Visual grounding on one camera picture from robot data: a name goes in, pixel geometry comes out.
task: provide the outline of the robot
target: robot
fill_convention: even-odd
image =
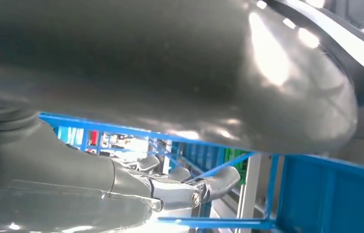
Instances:
[[[232,167],[190,181],[90,156],[38,111],[244,150],[344,145],[352,83],[284,20],[251,0],[0,0],[0,232],[117,232],[239,179]]]

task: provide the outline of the glossy plastic surface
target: glossy plastic surface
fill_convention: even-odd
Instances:
[[[284,17],[240,0],[0,0],[0,105],[247,150],[327,151],[351,84]]]
[[[0,188],[0,232],[122,230],[144,224],[154,207],[160,207],[158,200],[110,195],[96,189],[14,181]]]

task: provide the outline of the blue metal bar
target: blue metal bar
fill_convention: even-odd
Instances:
[[[200,145],[195,145],[195,153],[194,153],[194,163],[199,164],[199,152],[200,152]]]
[[[217,161],[217,165],[221,165],[223,164],[225,161],[225,152],[226,152],[226,148],[224,147],[220,147],[218,149],[218,161]]]
[[[209,217],[211,215],[212,202],[207,202],[201,204],[200,208],[200,216],[201,217]]]
[[[206,171],[206,162],[208,160],[208,148],[209,146],[204,146],[202,151],[202,169]]]
[[[321,214],[321,221],[322,221],[322,224],[320,224],[322,228],[321,232],[330,232],[331,229],[332,203],[333,203],[333,195],[335,193],[335,182],[336,182],[335,170],[328,170],[323,209]]]
[[[270,219],[270,217],[271,217],[272,203],[273,203],[273,197],[274,197],[274,192],[275,192],[276,173],[278,171],[278,160],[279,160],[279,155],[272,155],[271,171],[269,173],[268,191],[267,191],[264,219]]]
[[[86,120],[83,118],[71,117],[71,116],[63,116],[63,115],[55,115],[49,113],[41,113],[39,116],[42,120],[46,121],[53,127],[56,126],[65,126],[65,127],[75,127],[82,128],[85,130],[96,130],[96,131],[105,131],[105,132],[114,132],[114,133],[122,133],[127,135],[139,135],[139,136],[147,136],[152,138],[160,138],[160,139],[169,139],[175,142],[187,142],[187,143],[195,143],[202,145],[216,145],[221,146],[215,143],[197,141],[186,139],[179,136],[173,136],[166,133],[157,133],[149,130],[125,127],[113,124],[106,124],[101,122],[94,122],[90,120]]]
[[[284,199],[284,193],[285,193],[285,186],[286,186],[286,176],[288,174],[288,159],[286,156],[283,157],[283,169],[282,169],[282,179],[281,179],[281,190],[279,194],[279,202],[278,202],[278,212],[277,216],[281,216],[282,214],[282,204]]]
[[[214,168],[214,167],[216,167],[218,165],[217,162],[218,162],[220,150],[221,150],[220,147],[214,147],[214,151],[215,151],[214,154],[216,154],[217,156],[216,156],[216,158],[215,157],[212,158],[211,167],[209,168],[209,170],[212,169],[212,168]]]
[[[192,159],[192,144],[186,144],[186,158]]]
[[[256,220],[253,218],[205,218],[205,217],[160,217],[159,222],[189,226],[190,228],[252,228],[270,230],[275,227],[271,220]]]
[[[244,153],[244,154],[242,154],[242,155],[240,155],[240,156],[238,156],[238,157],[236,157],[236,158],[234,158],[234,159],[232,159],[232,160],[230,160],[230,161],[228,161],[228,162],[226,162],[226,163],[224,163],[222,165],[219,165],[219,166],[217,166],[215,168],[212,168],[211,170],[209,170],[207,172],[202,173],[198,177],[195,177],[195,179],[196,178],[201,178],[201,177],[213,176],[220,169],[222,169],[222,168],[224,168],[226,166],[233,166],[233,165],[235,165],[237,163],[240,163],[240,162],[248,159],[249,157],[253,156],[254,154],[255,154],[254,152]]]
[[[82,151],[86,151],[86,147],[87,146],[88,146],[88,130],[87,129],[83,129],[81,150]]]
[[[102,141],[102,131],[98,131],[98,141],[96,142],[96,154],[100,154],[100,143]]]

